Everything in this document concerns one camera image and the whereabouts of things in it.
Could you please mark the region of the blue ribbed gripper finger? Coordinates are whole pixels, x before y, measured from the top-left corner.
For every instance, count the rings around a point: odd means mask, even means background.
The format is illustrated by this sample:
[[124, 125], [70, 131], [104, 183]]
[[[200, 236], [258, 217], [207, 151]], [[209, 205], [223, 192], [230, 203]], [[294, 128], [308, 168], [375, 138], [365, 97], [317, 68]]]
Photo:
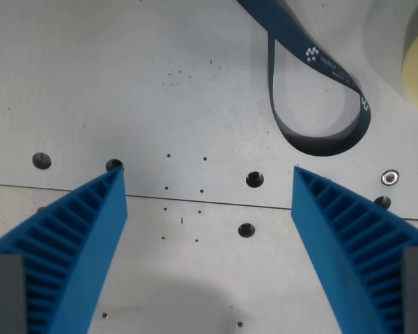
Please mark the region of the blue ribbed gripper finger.
[[27, 333], [86, 333], [127, 221], [119, 167], [0, 237], [23, 261]]
[[401, 254], [418, 229], [295, 167], [291, 217], [342, 333], [402, 333]]

